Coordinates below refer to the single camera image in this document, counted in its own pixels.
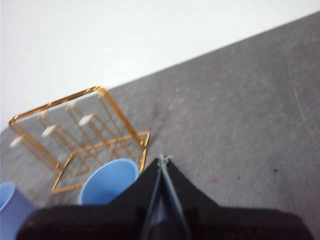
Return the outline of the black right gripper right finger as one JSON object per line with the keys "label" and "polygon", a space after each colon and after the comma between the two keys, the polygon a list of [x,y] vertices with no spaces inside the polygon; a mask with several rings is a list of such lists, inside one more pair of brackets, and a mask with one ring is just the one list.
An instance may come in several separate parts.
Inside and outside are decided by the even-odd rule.
{"label": "black right gripper right finger", "polygon": [[311,240],[297,215],[277,209],[226,207],[199,190],[166,156],[164,179],[174,191],[178,214],[195,240]]}

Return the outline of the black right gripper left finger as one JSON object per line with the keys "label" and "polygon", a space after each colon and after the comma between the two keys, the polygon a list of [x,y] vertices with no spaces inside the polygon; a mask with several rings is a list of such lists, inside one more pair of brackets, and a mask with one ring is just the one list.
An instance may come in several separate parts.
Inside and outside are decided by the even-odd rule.
{"label": "black right gripper left finger", "polygon": [[111,240],[140,237],[158,173],[158,159],[139,172],[121,158],[98,168],[77,205],[41,208],[27,217],[18,240]]}

